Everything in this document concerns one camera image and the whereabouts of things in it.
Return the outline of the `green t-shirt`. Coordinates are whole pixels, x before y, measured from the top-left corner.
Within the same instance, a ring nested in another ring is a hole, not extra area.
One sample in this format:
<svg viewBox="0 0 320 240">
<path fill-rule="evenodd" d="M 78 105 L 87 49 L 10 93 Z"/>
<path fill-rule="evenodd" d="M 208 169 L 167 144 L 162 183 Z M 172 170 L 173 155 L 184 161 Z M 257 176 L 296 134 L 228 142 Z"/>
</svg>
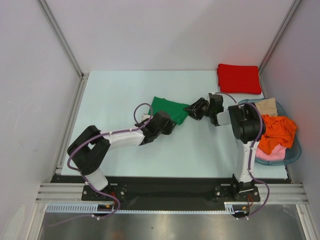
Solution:
<svg viewBox="0 0 320 240">
<path fill-rule="evenodd" d="M 189 105 L 167 100 L 165 98 L 154 97 L 151 103 L 152 115 L 159 111 L 169 114 L 170 118 L 176 125 L 182 125 L 189 115 L 184 109 Z"/>
</svg>

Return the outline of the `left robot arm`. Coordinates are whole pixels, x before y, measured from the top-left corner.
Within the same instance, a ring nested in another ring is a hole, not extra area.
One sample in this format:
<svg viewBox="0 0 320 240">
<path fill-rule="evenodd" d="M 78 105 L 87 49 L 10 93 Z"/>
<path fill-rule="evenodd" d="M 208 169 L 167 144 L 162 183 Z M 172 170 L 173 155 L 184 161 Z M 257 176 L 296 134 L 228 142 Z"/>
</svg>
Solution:
<svg viewBox="0 0 320 240">
<path fill-rule="evenodd" d="M 73 162 L 76 170 L 93 187 L 93 194 L 105 200 L 110 196 L 111 188 L 100 166 L 107 152 L 152 143 L 160 135 L 170 135 L 175 126 L 176 123 L 164 111 L 153 116 L 144 115 L 133 128 L 125 130 L 101 133 L 95 125 L 90 125 L 68 147 L 67 164 Z"/>
</svg>

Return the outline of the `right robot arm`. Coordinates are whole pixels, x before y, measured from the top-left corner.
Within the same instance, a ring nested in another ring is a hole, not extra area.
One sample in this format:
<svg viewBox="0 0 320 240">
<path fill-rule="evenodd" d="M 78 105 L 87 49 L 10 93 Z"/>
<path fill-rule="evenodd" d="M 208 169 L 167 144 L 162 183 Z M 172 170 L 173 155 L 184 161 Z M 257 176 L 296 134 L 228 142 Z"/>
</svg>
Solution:
<svg viewBox="0 0 320 240">
<path fill-rule="evenodd" d="M 217 186 L 214 194 L 217 201 L 233 199 L 244 202 L 254 194 L 253 176 L 258 145 L 266 127 L 262 116 L 253 103 L 231 105 L 224 109 L 222 93 L 208 94 L 209 99 L 201 97 L 183 110 L 195 119 L 208 117 L 214 126 L 230 125 L 237 144 L 237 164 L 229 186 Z"/>
</svg>

